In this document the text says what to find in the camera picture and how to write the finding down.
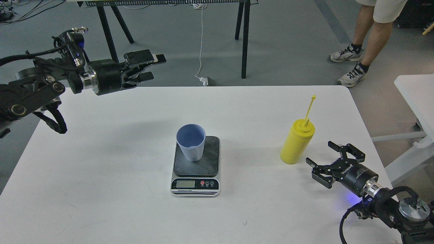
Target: squeeze bottle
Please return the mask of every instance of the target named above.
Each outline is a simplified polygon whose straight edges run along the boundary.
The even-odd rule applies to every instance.
[[[282,151],[280,152],[280,158],[289,165],[293,165],[298,162],[301,154],[304,152],[304,149],[306,149],[307,144],[309,144],[310,139],[312,139],[313,134],[315,133],[315,126],[312,124],[310,119],[307,118],[315,98],[316,96],[313,95],[309,109],[306,113],[306,117],[304,119],[298,119],[294,122],[291,130],[289,131],[288,137],[283,144]]]

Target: white cord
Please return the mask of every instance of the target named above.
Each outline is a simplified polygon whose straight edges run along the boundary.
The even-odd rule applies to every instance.
[[[199,71],[194,75],[196,78],[198,78],[199,80],[201,79],[200,77],[198,77],[197,75],[199,74],[199,72],[201,71],[201,69],[202,69],[202,60],[201,60],[201,57],[202,57],[202,43],[203,43],[203,40],[204,40],[204,9],[202,9],[201,10],[201,25],[202,25],[202,36],[201,36],[201,51],[199,52],[199,63],[201,64],[200,65],[200,67],[199,67]]]
[[[9,23],[1,23],[1,24],[2,24],[2,25],[7,25],[7,24],[14,23],[14,22],[16,22],[16,21],[19,21],[19,20],[21,20],[21,19],[24,19],[25,17],[27,17],[29,14],[31,14],[31,13],[34,12],[35,10],[37,10],[37,9],[39,9],[39,8],[41,8],[41,7],[45,6],[45,5],[47,5],[47,4],[51,3],[51,2],[53,2],[53,1],[54,1],[54,0],[50,0],[50,1],[48,1],[48,2],[46,2],[46,3],[44,3],[44,4],[42,4],[41,6],[39,6],[39,7],[35,8],[35,9],[33,9],[32,11],[26,13],[25,15],[21,16],[20,18],[14,20],[14,21],[12,21],[12,22],[9,22]]]
[[[150,6],[150,5],[146,5],[146,6],[144,6],[144,7],[138,8],[138,9],[133,9],[133,8],[125,7],[125,6],[122,6],[122,7],[126,8],[126,9],[139,10],[139,9],[147,8],[147,7],[149,7],[149,6]]]
[[[193,5],[194,9],[204,9],[204,8],[207,7],[206,3],[193,3],[193,4],[190,4],[190,5]]]
[[[168,5],[172,6],[172,7],[176,6],[176,4],[171,4],[171,3],[168,3]],[[206,3],[192,3],[192,4],[189,4],[189,5],[193,5],[194,9],[204,9],[204,8],[207,7]]]

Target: blue light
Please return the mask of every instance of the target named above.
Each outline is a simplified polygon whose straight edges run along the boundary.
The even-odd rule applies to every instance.
[[[346,198],[347,198],[347,202],[350,203],[351,205],[359,203],[362,200],[362,198],[358,197],[357,195],[355,195],[350,191],[347,193]]]

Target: shoelace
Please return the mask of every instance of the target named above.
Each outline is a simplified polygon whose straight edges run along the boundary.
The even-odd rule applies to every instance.
[[[364,72],[361,71],[360,69],[357,69],[357,67],[360,68],[360,66],[357,65],[356,67],[354,67],[354,69],[352,71],[348,72],[347,76],[350,79],[353,79],[353,78],[355,78],[358,75],[363,75],[364,74]]]
[[[350,50],[350,47],[348,46],[347,48],[345,48],[344,50],[340,51],[339,54],[342,56],[346,53],[353,53],[353,51]]]

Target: bottle cap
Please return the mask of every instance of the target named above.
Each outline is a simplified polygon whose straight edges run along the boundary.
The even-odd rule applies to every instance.
[[[298,119],[293,124],[293,136],[300,141],[307,141],[313,137],[315,126],[309,119]]]

